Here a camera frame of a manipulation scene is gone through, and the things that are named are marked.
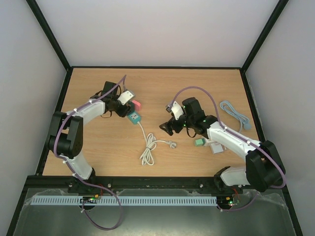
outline gray wall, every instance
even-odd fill
[[[315,1],[289,1],[247,76],[306,236],[315,224]]]
[[[0,1],[0,235],[35,173],[65,76],[25,0]]]
[[[37,2],[71,65],[242,66],[278,0]]]

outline wood surface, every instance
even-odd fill
[[[177,148],[171,149],[164,143],[158,143],[152,152],[155,164],[142,166],[139,157],[145,149],[145,141],[139,125],[133,125],[128,118],[120,118],[114,113],[111,118],[98,117],[84,127],[83,146],[84,156],[96,175],[207,177],[225,166],[245,165],[230,150],[212,154],[210,147],[195,147],[194,139],[188,137],[185,130],[169,136],[158,127],[171,118],[165,106],[174,95],[184,87],[199,86],[214,97],[218,106],[222,100],[228,100],[238,112],[247,115],[252,129],[242,133],[258,139],[239,70],[75,68],[62,111],[86,103],[90,96],[103,89],[105,81],[118,82],[125,74],[127,89],[133,91],[135,99],[142,104],[139,114],[146,135],[152,132],[157,139],[175,141]],[[216,115],[210,98],[202,91],[184,91],[176,100],[181,104],[184,99],[193,96],[199,100],[207,115]],[[239,130],[239,121],[220,108],[219,113],[226,125]],[[43,174],[67,176],[71,172],[49,152]]]

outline coiled blue cable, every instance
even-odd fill
[[[234,107],[232,106],[231,103],[229,103],[229,101],[222,101],[220,103],[220,107],[222,110],[224,110],[226,113],[228,113],[229,115],[235,117],[237,120],[240,121],[241,124],[241,128],[240,131],[238,131],[239,133],[241,133],[242,128],[244,127],[245,130],[249,130],[252,128],[251,124],[250,124],[250,119],[246,116],[243,115],[241,113],[238,113]]]

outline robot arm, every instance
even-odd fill
[[[256,190],[264,192],[281,178],[276,167],[260,151],[249,145],[249,142],[267,152],[285,173],[278,151],[272,142],[261,143],[236,131],[233,131],[236,136],[232,135],[225,130],[225,125],[222,128],[215,116],[206,116],[198,100],[194,97],[184,100],[182,104],[181,107],[174,102],[171,108],[167,107],[166,110],[172,114],[172,118],[160,125],[162,130],[173,135],[173,131],[179,133],[183,128],[191,128],[196,134],[203,136],[204,146],[207,146],[209,142],[216,141],[236,153],[246,164],[245,167],[228,166],[218,171],[215,175],[220,179],[220,183],[216,183],[218,188],[241,184],[251,185]]]
[[[106,82],[101,93],[105,94],[115,85],[115,83]],[[129,101],[134,98],[134,94],[127,90],[117,95],[117,89],[115,89],[102,100],[92,103],[96,98],[98,98],[97,94],[91,97],[88,106],[79,111],[74,109],[75,113],[65,126],[68,133],[61,133],[57,143],[57,153],[64,159],[63,163],[67,163],[75,172],[73,176],[78,175],[82,179],[89,179],[93,173],[92,167],[87,163],[83,156],[83,126],[108,111],[116,112],[120,117],[125,117],[132,111],[132,106]],[[49,150],[53,151],[57,132],[61,123],[72,112],[73,111],[66,113],[55,112],[53,114],[45,142],[45,145]]]

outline black frame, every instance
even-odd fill
[[[64,53],[62,52],[61,47],[59,46],[53,32],[51,31],[36,1],[26,0],[26,2],[29,4],[32,12],[34,13],[36,19],[38,20],[40,26],[45,32],[48,40],[50,41],[52,47],[54,48],[57,56],[59,57],[60,61],[62,62],[66,70],[66,76],[63,82],[63,87],[59,95],[55,111],[60,111],[63,106],[64,98],[65,98],[67,88],[71,79],[72,71],[74,68],[237,69],[240,71],[240,74],[241,74],[241,78],[244,84],[244,89],[247,95],[247,99],[249,101],[253,120],[256,126],[258,138],[262,142],[265,141],[265,136],[263,134],[259,116],[255,107],[251,88],[246,78],[246,71],[249,68],[250,64],[252,63],[254,57],[258,53],[260,47],[262,46],[269,32],[271,31],[273,25],[276,23],[283,9],[288,3],[288,0],[279,0],[277,6],[272,12],[269,20],[267,21],[264,29],[262,30],[259,38],[257,39],[254,47],[252,48],[244,65],[241,68],[239,67],[176,67],[176,66],[172,66],[172,67],[169,67],[169,66],[151,66],[151,67],[148,67],[148,66],[70,66],[70,64],[68,63]],[[69,183],[69,180],[71,178],[69,176],[42,176],[48,152],[49,150],[46,147],[44,147],[35,175],[28,176],[26,179],[20,199],[17,203],[16,210],[12,217],[12,221],[8,229],[7,236],[11,236],[14,234],[14,230],[15,230],[18,218],[19,218],[19,214],[23,207],[24,200],[25,200],[25,197],[29,188],[67,188],[67,184]],[[97,178],[97,181],[102,184],[107,185],[108,183],[110,183],[112,185],[112,188],[115,188],[115,189],[134,188],[135,186],[142,187],[142,188],[161,188],[162,186],[164,186],[164,188],[199,189],[199,192],[211,193],[213,196],[230,195],[230,193],[228,192],[222,194],[218,192],[216,188],[214,188],[213,186],[209,186],[207,184],[208,180],[213,177],[149,177],[149,178],[148,177],[96,177],[96,178]],[[291,220],[292,220],[296,235],[301,236],[303,234],[302,234],[298,219],[295,214],[295,210],[292,204],[289,191],[287,187],[283,188],[282,191],[283,191],[285,202],[289,209],[289,213],[291,216]]]

